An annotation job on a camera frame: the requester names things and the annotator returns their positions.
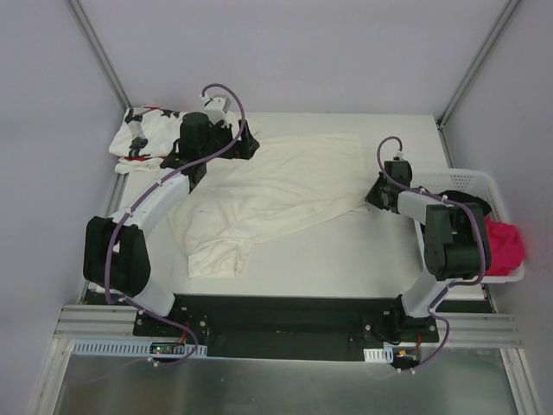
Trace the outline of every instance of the white tabletop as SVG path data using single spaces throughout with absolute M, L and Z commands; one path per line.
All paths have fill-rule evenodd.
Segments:
M 250 113 L 261 124 L 259 137 L 313 133 L 356 133 L 367 168 L 376 180 L 376 147 L 385 137 L 404 141 L 404 157 L 416 168 L 447 168 L 431 116 L 363 114 Z M 395 155 L 390 144 L 384 159 Z M 153 176 L 132 172 L 122 207 L 144 190 Z M 367 183 L 367 191 L 372 182 Z M 254 246 L 237 278 L 188 278 L 188 263 L 163 220 L 147 240 L 152 278 L 177 294 L 396 297 L 408 290 L 422 266 L 412 220 L 366 207 L 282 238 Z M 455 287 L 450 299 L 482 299 L 479 286 Z

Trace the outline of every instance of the plastic basket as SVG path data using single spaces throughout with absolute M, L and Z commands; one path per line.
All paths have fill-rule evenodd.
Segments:
M 498 188 L 493 179 L 481 171 L 468 169 L 421 169 L 413 171 L 411 187 L 423 186 L 428 191 L 438 194 L 446 190 L 459 190 L 472 196 L 478 196 L 487 201 L 492 207 L 490 219 L 511 223 L 511 219 L 501 199 Z M 416 222 L 416 238 L 424 264 L 423 232 L 420 224 Z M 519 281 L 524 276 L 524 262 L 519 268 L 506 276 L 486 275 L 484 283 L 496 284 Z

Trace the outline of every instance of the gray wall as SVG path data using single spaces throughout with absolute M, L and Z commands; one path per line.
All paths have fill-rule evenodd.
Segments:
M 134 104 L 440 115 L 505 0 L 84 0 Z
M 82 282 L 122 111 L 62 1 L 6 3 L 0 56 L 0 413 L 18 415 Z
M 515 315 L 545 413 L 553 413 L 553 2 L 527 0 L 447 125 L 458 167 L 493 175 L 524 234 L 527 274 L 496 286 Z

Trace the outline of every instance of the red cloth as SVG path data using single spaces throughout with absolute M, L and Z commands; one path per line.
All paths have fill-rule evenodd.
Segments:
M 492 251 L 492 265 L 486 275 L 509 275 L 520 267 L 524 259 L 524 246 L 518 229 L 514 225 L 494 222 L 488 217 L 484 220 Z

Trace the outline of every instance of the metal panel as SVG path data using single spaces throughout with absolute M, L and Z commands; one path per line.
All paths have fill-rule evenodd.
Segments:
M 86 42 L 88 43 L 88 46 L 90 47 L 92 54 L 96 59 L 96 62 L 99 64 L 100 69 L 104 73 L 105 80 L 110 85 L 110 88 L 115 94 L 119 105 L 121 105 L 121 108 L 123 109 L 131 108 L 132 105 L 130 104 L 129 99 L 127 98 L 127 94 L 124 91 L 123 86 L 121 85 L 121 81 L 119 80 L 118 75 L 113 70 L 110 59 L 107 57 L 107 54 L 105 54 L 104 47 L 102 46 L 102 43 L 96 35 L 96 31 L 92 27 L 90 19 L 86 15 L 86 12 L 83 9 L 80 1 L 66 0 L 66 4 L 73 14 L 75 21 L 79 25 L 79 28 L 82 31 L 83 36 L 85 37 Z
M 91 379 L 127 361 L 73 356 L 68 370 Z M 70 407 L 60 396 L 60 413 L 517 413 L 498 350 L 444 350 L 414 376 L 381 363 L 194 359 L 163 370 L 140 363 L 70 385 Z
M 505 0 L 83 0 L 135 104 L 441 115 Z
M 461 83 L 455 90 L 453 97 L 448 102 L 448 106 L 446 107 L 445 112 L 440 117 L 438 124 L 441 128 L 443 128 L 443 126 L 453 115 L 453 111 L 455 111 L 455 108 L 459 104 L 459 101 L 462 99 L 464 93 L 470 87 L 480 67 L 486 61 L 488 55 L 493 49 L 493 46 L 499 39 L 499 36 L 504 32 L 505 27 L 514 16 L 515 12 L 518 9 L 518 6 L 521 3 L 522 0 L 508 0 L 506 2 L 505 7 L 501 10 L 501 13 L 499 13 L 497 20 L 495 21 L 492 29 L 486 36 L 486 39 L 482 43 L 482 46 L 480 46 L 478 53 L 476 54 L 476 56 L 474 56 L 473 61 L 468 66 L 468 70 L 465 72 L 465 75 L 463 76 Z

